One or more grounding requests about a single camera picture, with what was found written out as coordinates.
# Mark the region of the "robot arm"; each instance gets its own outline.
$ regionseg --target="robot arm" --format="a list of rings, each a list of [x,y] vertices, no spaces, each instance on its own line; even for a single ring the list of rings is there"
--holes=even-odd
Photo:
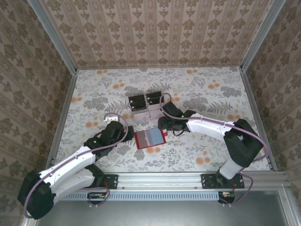
[[[113,149],[105,148],[91,152],[99,147],[112,145],[125,135],[123,125],[117,121],[111,121],[101,132],[101,136],[88,139],[84,146],[73,155],[59,164],[40,173],[29,172],[22,183],[18,200],[25,205],[27,195],[38,181],[50,173],[33,191],[27,205],[27,212],[34,219],[40,219],[46,215],[52,207],[68,194],[84,187],[100,187],[103,181],[103,172],[93,163],[108,155]],[[134,128],[128,127],[128,133],[123,142],[134,137]]]
[[[234,176],[243,168],[249,167],[263,147],[262,143],[254,137],[222,125],[230,124],[257,135],[246,120],[239,119],[237,122],[223,122],[214,120],[215,122],[219,122],[221,124],[219,125],[217,123],[206,121],[206,119],[210,118],[206,118],[194,111],[188,110],[183,113],[172,102],[166,103],[162,108],[171,116],[179,118],[191,117],[192,119],[177,120],[166,115],[165,117],[161,117],[159,119],[159,129],[203,133],[225,142],[230,154],[230,158],[225,161],[225,163],[216,173],[216,178],[218,180],[217,183],[219,183],[220,186],[223,186],[225,183],[229,183],[230,180],[233,179]]]

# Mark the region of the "metal bracket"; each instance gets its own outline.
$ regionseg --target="metal bracket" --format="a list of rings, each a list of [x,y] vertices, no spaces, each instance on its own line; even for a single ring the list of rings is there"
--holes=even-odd
[[[101,187],[106,187],[105,182],[107,183],[108,189],[117,189],[118,174],[104,174]]]
[[[64,201],[87,201],[87,194],[102,194],[102,192],[75,192],[66,196]],[[91,201],[101,201],[100,197]],[[218,192],[120,192],[112,191],[108,201],[217,201]]]
[[[244,179],[240,174],[236,174],[228,183],[219,184],[215,173],[201,175],[203,189],[240,189],[245,188]]]
[[[250,82],[248,80],[248,76],[245,71],[242,71],[241,68],[239,69],[239,71],[240,71],[241,79],[242,79],[243,84],[246,89],[246,94],[247,94],[249,102],[250,102],[250,107],[251,107],[251,110],[252,110],[252,113],[253,113],[253,116],[255,119],[255,123],[256,123],[257,129],[258,129],[259,136],[264,140],[264,142],[271,149],[271,147],[269,145],[269,140],[268,140],[267,134],[264,130],[264,126],[263,126],[263,123],[262,123],[262,120],[261,120],[261,117],[259,114],[259,110],[258,110],[256,101],[255,101],[253,92],[252,92],[252,88],[251,88]],[[272,170],[277,171],[278,169],[277,169],[277,165],[276,165],[273,153],[269,153],[268,160],[270,160]]]

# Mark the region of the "floral tablecloth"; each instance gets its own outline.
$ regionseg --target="floral tablecloth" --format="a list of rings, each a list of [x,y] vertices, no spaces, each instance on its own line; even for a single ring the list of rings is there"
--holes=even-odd
[[[135,131],[157,127],[158,120],[136,123],[127,97],[159,90],[170,93],[183,112],[195,110],[222,121],[243,118],[257,131],[237,67],[84,70],[77,74],[56,163],[104,129],[103,116],[108,112],[123,115]],[[105,172],[216,171],[229,157],[225,144],[215,138],[200,133],[175,137],[169,132],[164,145],[138,150],[135,140],[121,143],[96,165]],[[269,170],[268,162],[252,163],[246,170]]]

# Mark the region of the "purple cable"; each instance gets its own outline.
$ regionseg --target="purple cable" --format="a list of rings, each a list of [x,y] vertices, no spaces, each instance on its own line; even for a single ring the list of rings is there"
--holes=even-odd
[[[65,166],[66,164],[70,163],[71,161],[77,159],[78,157],[84,155],[84,154],[87,154],[87,153],[90,153],[90,152],[94,152],[94,151],[99,151],[99,150],[102,150],[102,149],[105,149],[105,148],[109,148],[109,147],[114,147],[116,146],[117,144],[119,144],[120,142],[122,142],[126,137],[127,137],[127,132],[128,132],[128,127],[127,127],[127,121],[124,117],[122,117],[121,115],[117,114],[117,113],[106,113],[103,117],[103,119],[105,120],[105,118],[110,115],[110,114],[113,114],[113,115],[116,115],[118,116],[119,118],[121,118],[124,123],[125,123],[125,127],[126,127],[126,132],[124,134],[124,136],[122,137],[122,139],[114,144],[111,144],[111,145],[108,145],[108,146],[103,146],[103,147],[99,147],[99,148],[95,148],[95,149],[92,149],[92,150],[88,150],[88,151],[85,151],[85,152],[82,152],[82,153],[79,153],[77,156],[74,156],[73,158],[69,159],[68,161],[64,162],[62,165],[59,165],[57,168],[53,169],[51,172],[49,172],[48,174],[46,174],[43,178],[41,178],[33,187],[32,189],[30,190],[30,192],[28,193],[27,197],[26,197],[26,200],[25,200],[25,203],[24,203],[24,208],[23,208],[23,213],[25,215],[26,218],[29,218],[31,219],[32,216],[29,216],[27,214],[27,206],[28,206],[28,201],[33,193],[33,191],[37,188],[37,186],[42,182],[44,181],[46,178],[48,177],[51,177],[56,171],[58,171],[61,167]]]
[[[97,204],[98,206],[100,206],[100,205],[104,204],[104,202],[107,201],[107,199],[108,199],[109,196],[110,196],[111,191],[110,191],[108,188],[106,188],[106,187],[93,187],[93,188],[82,188],[81,190],[85,190],[85,191],[93,191],[93,190],[96,190],[96,189],[105,189],[105,190],[107,190],[107,192],[108,192],[107,195],[106,195],[106,197],[105,197],[99,204]],[[89,203],[90,205],[92,205],[92,203],[91,203],[91,198],[92,198],[93,196],[97,196],[97,195],[99,195],[99,194],[91,194],[91,195],[89,196],[88,203]]]
[[[249,192],[250,192],[250,190],[251,190],[251,188],[253,186],[253,182],[254,181],[253,181],[252,177],[250,177],[250,176],[248,176],[246,174],[243,174],[242,172],[239,172],[239,174],[242,175],[243,177],[249,178],[251,180],[251,184],[250,184],[248,190],[246,191],[246,193],[239,200],[237,200],[236,202],[228,203],[226,200],[220,198],[220,200],[222,200],[223,202],[225,202],[224,204],[226,204],[226,205],[235,205],[235,204],[240,203],[246,197],[246,195],[249,194]]]
[[[249,131],[247,131],[247,130],[245,130],[245,129],[241,129],[241,128],[239,128],[239,127],[236,127],[236,126],[233,126],[233,125],[230,125],[230,124],[226,124],[226,123],[224,124],[224,123],[222,123],[222,122],[220,122],[220,121],[216,121],[216,120],[212,120],[212,119],[207,119],[207,118],[200,118],[200,117],[179,118],[179,117],[174,117],[174,116],[168,114],[168,113],[167,113],[166,111],[164,111],[164,109],[162,108],[162,97],[163,97],[164,95],[168,95],[169,98],[170,98],[170,101],[172,100],[172,97],[171,97],[171,95],[170,95],[169,93],[163,93],[162,96],[160,97],[160,108],[161,108],[161,110],[164,112],[164,114],[167,115],[168,117],[170,117],[170,118],[172,118],[172,119],[177,119],[177,120],[191,120],[191,119],[195,119],[195,120],[208,121],[208,122],[215,123],[215,124],[218,124],[218,125],[221,125],[221,126],[227,126],[227,127],[236,129],[236,130],[238,130],[238,131],[241,131],[241,132],[243,132],[243,133],[246,133],[246,134],[248,134],[248,135],[254,137],[255,139],[259,140],[259,141],[263,144],[263,146],[264,146],[264,147],[266,148],[266,150],[267,150],[267,153],[265,153],[263,156],[259,157],[258,159],[253,160],[253,162],[260,161],[260,160],[262,160],[262,159],[268,157],[268,156],[269,156],[269,153],[271,153],[271,150],[269,149],[269,147],[267,146],[267,144],[266,144],[259,136],[255,135],[255,134],[253,134],[253,133],[251,133],[251,132],[249,132]],[[234,205],[234,204],[237,204],[237,203],[241,202],[241,201],[246,197],[246,195],[250,192],[250,190],[251,190],[251,188],[252,188],[252,186],[253,186],[253,179],[252,179],[250,176],[245,175],[245,174],[243,174],[242,172],[239,172],[239,173],[240,173],[240,175],[242,175],[243,177],[249,178],[249,179],[251,180],[251,184],[250,184],[250,186],[249,186],[247,192],[246,192],[246,193],[245,193],[238,201],[232,203],[231,205]],[[227,201],[225,201],[224,199],[220,199],[220,200],[222,200],[222,201],[224,201],[226,204],[230,205],[230,204],[227,203]]]
[[[271,153],[271,150],[270,148],[267,146],[267,144],[259,137],[257,136],[256,134],[253,134],[245,129],[241,129],[239,127],[236,127],[236,126],[233,126],[233,125],[230,125],[230,124],[226,124],[226,123],[223,123],[223,122],[220,122],[220,121],[216,121],[216,120],[212,120],[212,119],[208,119],[208,118],[200,118],[200,117],[190,117],[190,118],[179,118],[179,117],[174,117],[170,114],[168,114],[163,108],[162,108],[162,98],[164,95],[168,95],[169,98],[170,98],[170,101],[172,100],[172,97],[169,93],[163,93],[162,96],[160,97],[160,108],[161,110],[164,112],[165,115],[167,115],[168,117],[172,118],[172,119],[177,119],[177,120],[191,120],[191,119],[195,119],[195,120],[203,120],[203,121],[208,121],[208,122],[211,122],[211,123],[215,123],[215,124],[218,124],[218,125],[221,125],[221,126],[226,126],[226,127],[230,127],[230,128],[233,128],[233,129],[236,129],[240,132],[243,132],[243,133],[246,133],[252,137],[254,137],[255,139],[259,140],[263,146],[265,147],[265,149],[267,150],[267,153],[265,153],[263,156],[259,157],[258,159],[255,159],[253,160],[253,162],[256,162],[256,161],[260,161],[266,157],[269,156],[269,153]]]

